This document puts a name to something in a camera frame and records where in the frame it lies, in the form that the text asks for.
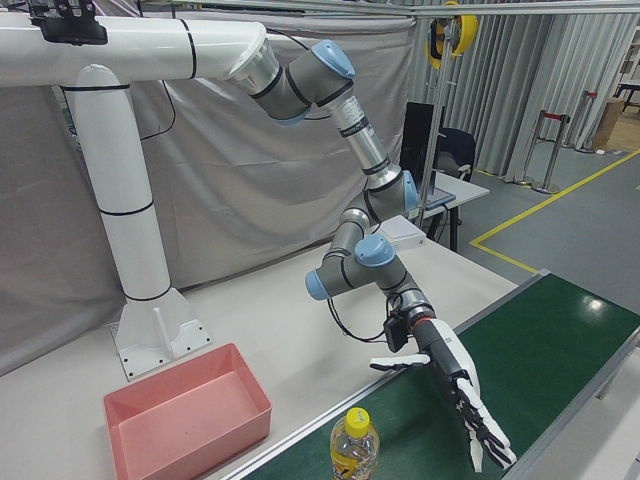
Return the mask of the robot hand black white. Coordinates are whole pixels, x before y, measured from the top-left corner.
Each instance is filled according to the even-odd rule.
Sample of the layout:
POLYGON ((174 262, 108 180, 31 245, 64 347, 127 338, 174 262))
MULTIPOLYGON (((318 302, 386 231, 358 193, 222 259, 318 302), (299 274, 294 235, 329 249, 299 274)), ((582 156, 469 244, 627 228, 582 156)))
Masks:
POLYGON ((377 357, 369 361, 375 370, 401 370, 430 366, 465 425, 469 435, 469 455, 477 473, 487 455, 498 467, 514 465, 517 456, 511 443, 481 399, 480 382, 472 357, 445 321, 422 316, 409 323, 391 320, 385 327, 389 349, 396 352, 412 336, 418 352, 397 357, 377 357))

